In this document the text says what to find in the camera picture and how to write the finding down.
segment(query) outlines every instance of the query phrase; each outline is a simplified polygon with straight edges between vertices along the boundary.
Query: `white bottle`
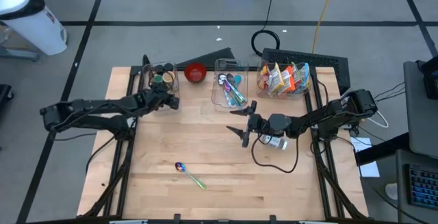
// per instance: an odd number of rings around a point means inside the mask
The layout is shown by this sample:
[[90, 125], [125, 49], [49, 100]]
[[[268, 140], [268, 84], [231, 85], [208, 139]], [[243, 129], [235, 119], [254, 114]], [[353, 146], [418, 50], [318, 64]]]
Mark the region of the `white bottle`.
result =
[[287, 141], [274, 136], [262, 135], [260, 141], [265, 145], [270, 145], [274, 148], [281, 148], [282, 150], [285, 150], [287, 147]]

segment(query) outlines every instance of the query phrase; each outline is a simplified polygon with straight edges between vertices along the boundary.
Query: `white trash bin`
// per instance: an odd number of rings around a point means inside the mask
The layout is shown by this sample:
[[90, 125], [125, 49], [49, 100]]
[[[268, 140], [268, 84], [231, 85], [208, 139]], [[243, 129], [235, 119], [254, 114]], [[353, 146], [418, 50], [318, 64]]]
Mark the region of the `white trash bin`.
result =
[[67, 32], [44, 0], [0, 0], [0, 21], [47, 55], [67, 48]]

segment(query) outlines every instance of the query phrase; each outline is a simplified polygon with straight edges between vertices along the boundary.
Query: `paper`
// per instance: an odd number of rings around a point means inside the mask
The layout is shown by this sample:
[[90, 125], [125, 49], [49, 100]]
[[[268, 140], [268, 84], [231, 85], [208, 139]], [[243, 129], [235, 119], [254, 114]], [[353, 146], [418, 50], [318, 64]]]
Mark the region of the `paper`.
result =
[[[371, 147], [371, 140], [369, 138], [353, 138], [351, 137], [351, 143], [355, 147], [355, 152], [362, 151], [364, 149], [368, 149]], [[371, 162], [361, 166], [362, 176], [363, 177], [380, 177], [380, 173], [378, 172], [377, 163]]]

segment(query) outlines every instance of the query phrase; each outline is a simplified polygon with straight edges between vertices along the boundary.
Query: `wooden table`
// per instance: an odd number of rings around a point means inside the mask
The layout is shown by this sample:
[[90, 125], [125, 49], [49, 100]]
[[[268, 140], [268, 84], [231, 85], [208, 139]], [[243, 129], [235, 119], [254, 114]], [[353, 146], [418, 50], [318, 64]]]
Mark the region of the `wooden table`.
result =
[[[107, 99], [125, 95], [129, 67], [112, 69]], [[318, 79], [326, 84], [329, 99], [339, 98], [332, 68], [317, 68]], [[272, 113], [290, 116], [306, 114], [304, 97], [299, 100], [262, 99], [256, 95], [256, 72], [248, 76], [248, 99], [257, 100], [257, 113], [267, 119]], [[323, 220], [315, 158], [310, 152], [311, 136], [307, 130], [299, 138], [299, 161], [293, 173], [257, 166], [250, 148], [242, 148], [240, 139], [225, 125], [244, 129], [247, 117], [215, 111], [211, 102], [214, 73], [208, 72], [203, 83], [191, 84], [179, 75], [179, 110], [172, 114], [150, 113], [138, 124], [131, 162], [124, 219], [267, 220], [275, 214], [278, 220]], [[312, 102], [316, 107], [313, 91]], [[100, 131], [94, 150], [111, 138]], [[348, 132], [338, 136], [350, 139]], [[295, 161], [296, 143], [289, 139], [285, 151], [258, 143], [255, 155], [261, 163], [271, 163], [289, 170]], [[91, 162], [83, 187], [78, 214], [90, 209], [108, 184], [114, 157], [115, 142]], [[368, 211], [351, 145], [342, 140], [332, 143], [339, 185], [363, 214]], [[207, 185], [201, 190], [187, 175], [175, 170], [175, 162]], [[332, 215], [335, 204], [327, 184]], [[114, 192], [112, 213], [115, 213], [119, 189]]]

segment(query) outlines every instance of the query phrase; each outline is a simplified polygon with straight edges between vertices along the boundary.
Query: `small red bowl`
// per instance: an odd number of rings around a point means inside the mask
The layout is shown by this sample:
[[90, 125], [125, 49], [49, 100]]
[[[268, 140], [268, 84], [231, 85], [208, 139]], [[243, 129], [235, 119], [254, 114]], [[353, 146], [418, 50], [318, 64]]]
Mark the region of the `small red bowl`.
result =
[[201, 63], [193, 63], [188, 65], [184, 70], [184, 75], [189, 82], [202, 82], [207, 74], [207, 69]]

